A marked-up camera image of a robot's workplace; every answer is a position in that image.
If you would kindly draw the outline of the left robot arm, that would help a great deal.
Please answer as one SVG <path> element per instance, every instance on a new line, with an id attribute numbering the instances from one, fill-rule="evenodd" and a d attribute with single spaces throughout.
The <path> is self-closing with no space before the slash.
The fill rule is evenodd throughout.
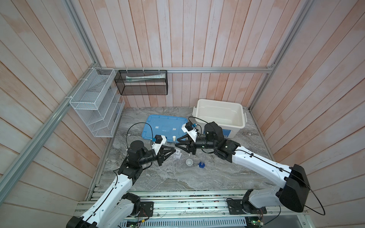
<path id="1" fill-rule="evenodd" d="M 156 135 L 148 150 L 143 141 L 133 141 L 127 149 L 127 157 L 108 189 L 81 217 L 72 217 L 67 228 L 116 228 L 128 217 L 139 214 L 140 197 L 129 193 L 130 188 L 142 174 L 143 165 L 157 161 L 158 165 L 176 152 L 174 147 L 165 146 L 166 137 Z"/>

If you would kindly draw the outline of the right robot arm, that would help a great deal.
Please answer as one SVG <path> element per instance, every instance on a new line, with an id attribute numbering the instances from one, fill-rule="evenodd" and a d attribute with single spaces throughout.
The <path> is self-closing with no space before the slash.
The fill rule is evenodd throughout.
<path id="1" fill-rule="evenodd" d="M 185 135 L 177 139 L 175 146 L 192 154 L 197 149 L 212 149 L 217 157 L 249 168 L 276 185 L 268 189 L 247 190 L 242 200 L 238 201 L 245 213 L 265 212 L 267 206 L 304 211 L 310 185 L 303 167 L 297 164 L 290 167 L 255 154 L 239 143 L 224 138 L 222 128 L 215 122 L 207 123 L 204 129 L 205 135 L 198 136 L 193 123 L 183 124 Z"/>

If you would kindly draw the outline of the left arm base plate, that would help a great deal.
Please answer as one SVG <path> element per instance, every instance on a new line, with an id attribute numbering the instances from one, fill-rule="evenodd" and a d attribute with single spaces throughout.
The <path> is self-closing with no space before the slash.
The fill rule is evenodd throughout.
<path id="1" fill-rule="evenodd" d="M 143 201 L 137 202 L 134 204 L 132 213 L 129 215 L 130 217 L 135 216 L 144 216 L 144 217 L 152 217 L 154 210 L 154 202 L 152 201 Z"/>

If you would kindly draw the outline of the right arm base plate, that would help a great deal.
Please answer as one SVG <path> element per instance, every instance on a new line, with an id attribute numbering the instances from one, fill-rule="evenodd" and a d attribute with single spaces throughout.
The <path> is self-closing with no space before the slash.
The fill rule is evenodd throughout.
<path id="1" fill-rule="evenodd" d="M 249 201 L 243 199 L 226 199 L 228 210 L 230 215 L 242 215 L 242 214 L 267 214 L 265 207 L 256 208 Z"/>

